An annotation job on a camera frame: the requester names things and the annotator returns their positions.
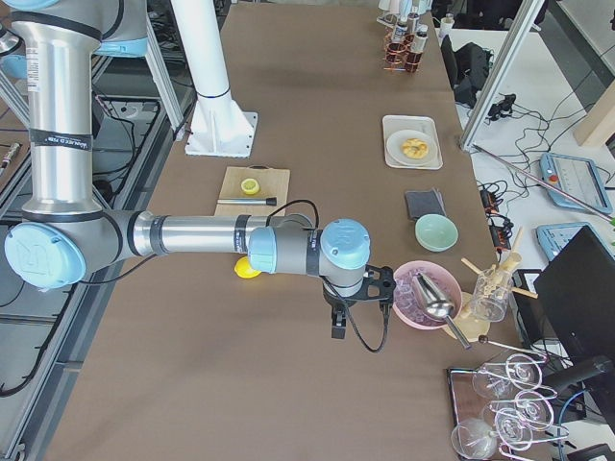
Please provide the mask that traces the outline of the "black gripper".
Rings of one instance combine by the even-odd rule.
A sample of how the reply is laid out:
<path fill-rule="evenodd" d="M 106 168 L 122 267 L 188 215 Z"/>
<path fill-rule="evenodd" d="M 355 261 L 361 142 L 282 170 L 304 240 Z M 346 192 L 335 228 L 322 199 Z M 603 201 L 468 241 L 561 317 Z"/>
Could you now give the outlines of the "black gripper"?
<path fill-rule="evenodd" d="M 347 326 L 345 305 L 366 302 L 379 302 L 381 305 L 394 303 L 396 282 L 393 269 L 388 266 L 367 265 L 357 291 L 349 296 L 343 296 L 341 289 L 335 285 L 329 287 L 328 282 L 327 279 L 323 279 L 323 297 L 332 306 L 332 339 L 345 338 Z"/>

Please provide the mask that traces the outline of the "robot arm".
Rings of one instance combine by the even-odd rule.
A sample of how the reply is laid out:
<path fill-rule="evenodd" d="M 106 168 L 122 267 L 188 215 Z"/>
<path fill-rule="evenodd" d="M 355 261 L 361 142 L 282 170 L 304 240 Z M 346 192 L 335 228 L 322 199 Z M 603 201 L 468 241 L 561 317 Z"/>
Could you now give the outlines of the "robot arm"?
<path fill-rule="evenodd" d="M 392 270 L 369 264 L 369 233 L 355 220 L 320 227 L 297 214 L 178 217 L 103 209 L 92 195 L 90 60 L 143 56 L 146 5 L 13 1 L 10 7 L 26 45 L 33 192 L 4 248 L 23 280 L 60 288 L 133 256 L 238 253 L 265 273 L 322 280 L 334 338 L 354 324 L 355 303 L 378 301 L 389 315 Z"/>

